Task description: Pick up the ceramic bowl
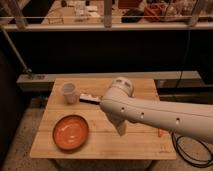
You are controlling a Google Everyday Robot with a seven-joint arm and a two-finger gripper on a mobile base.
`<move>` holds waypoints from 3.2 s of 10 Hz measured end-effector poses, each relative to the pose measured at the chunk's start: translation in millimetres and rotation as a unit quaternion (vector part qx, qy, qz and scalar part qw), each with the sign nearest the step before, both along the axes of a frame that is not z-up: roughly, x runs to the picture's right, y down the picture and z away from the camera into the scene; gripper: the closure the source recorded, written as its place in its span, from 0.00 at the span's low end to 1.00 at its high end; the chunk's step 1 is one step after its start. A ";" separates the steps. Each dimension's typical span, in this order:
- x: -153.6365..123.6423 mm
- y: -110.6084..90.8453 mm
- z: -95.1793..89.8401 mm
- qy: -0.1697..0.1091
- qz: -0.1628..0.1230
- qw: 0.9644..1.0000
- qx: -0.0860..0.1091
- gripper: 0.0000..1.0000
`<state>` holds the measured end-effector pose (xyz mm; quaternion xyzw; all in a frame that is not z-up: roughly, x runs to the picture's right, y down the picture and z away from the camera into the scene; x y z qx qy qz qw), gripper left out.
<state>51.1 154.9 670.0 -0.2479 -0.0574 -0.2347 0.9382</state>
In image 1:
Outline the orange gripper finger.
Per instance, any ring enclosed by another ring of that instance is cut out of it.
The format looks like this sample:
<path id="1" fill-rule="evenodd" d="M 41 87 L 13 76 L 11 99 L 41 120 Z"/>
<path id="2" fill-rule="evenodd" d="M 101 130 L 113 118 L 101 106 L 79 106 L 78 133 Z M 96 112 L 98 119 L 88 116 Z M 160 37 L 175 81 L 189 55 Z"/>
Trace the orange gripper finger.
<path id="1" fill-rule="evenodd" d="M 164 135 L 164 130 L 158 129 L 158 137 L 162 137 Z"/>

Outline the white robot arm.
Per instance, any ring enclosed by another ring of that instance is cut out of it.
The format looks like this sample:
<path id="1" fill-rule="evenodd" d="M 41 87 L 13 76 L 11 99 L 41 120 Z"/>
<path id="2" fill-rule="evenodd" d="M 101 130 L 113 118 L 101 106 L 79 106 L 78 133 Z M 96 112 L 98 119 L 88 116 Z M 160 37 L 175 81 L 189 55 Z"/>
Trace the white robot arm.
<path id="1" fill-rule="evenodd" d="M 117 77 L 102 96 L 100 108 L 113 125 L 128 120 L 213 144 L 213 105 L 139 99 L 133 92 L 129 79 Z"/>

